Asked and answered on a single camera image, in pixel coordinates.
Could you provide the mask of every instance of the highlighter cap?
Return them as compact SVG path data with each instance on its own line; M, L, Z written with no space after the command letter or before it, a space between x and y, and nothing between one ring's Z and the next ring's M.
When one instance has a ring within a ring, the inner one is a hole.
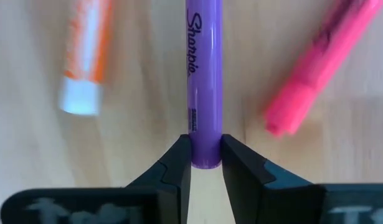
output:
M295 134L317 96L302 82L288 82L265 112L266 130L276 137Z
M60 108L65 112L83 115L98 115L101 86L88 80L64 77L60 97Z

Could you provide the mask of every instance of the white marker cap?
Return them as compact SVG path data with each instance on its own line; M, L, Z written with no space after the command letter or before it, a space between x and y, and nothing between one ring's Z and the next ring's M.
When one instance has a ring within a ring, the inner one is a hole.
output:
M101 86L88 80L64 77L60 108L65 112L93 116L100 110Z

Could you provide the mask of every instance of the wood grain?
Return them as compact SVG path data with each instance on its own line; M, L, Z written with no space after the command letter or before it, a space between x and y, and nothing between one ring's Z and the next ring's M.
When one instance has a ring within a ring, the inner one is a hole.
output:
M327 0L224 1L224 129L313 182L383 182L383 11L302 128L261 112ZM71 0L0 0L0 206L35 187L119 187L187 132L185 3L116 1L102 113L57 108ZM192 170L189 223L234 223L221 170Z

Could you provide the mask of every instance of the orange and white marker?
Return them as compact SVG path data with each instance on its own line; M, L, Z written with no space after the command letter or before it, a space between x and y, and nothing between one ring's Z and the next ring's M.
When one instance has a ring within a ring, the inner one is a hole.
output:
M112 17L112 0L75 0L60 108L68 113L99 112Z

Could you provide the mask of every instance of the pink highlighter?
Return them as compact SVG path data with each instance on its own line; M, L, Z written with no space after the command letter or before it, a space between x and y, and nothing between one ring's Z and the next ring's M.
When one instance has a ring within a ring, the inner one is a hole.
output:
M274 136L295 134L320 92L383 6L383 0L337 0L328 20L265 112Z

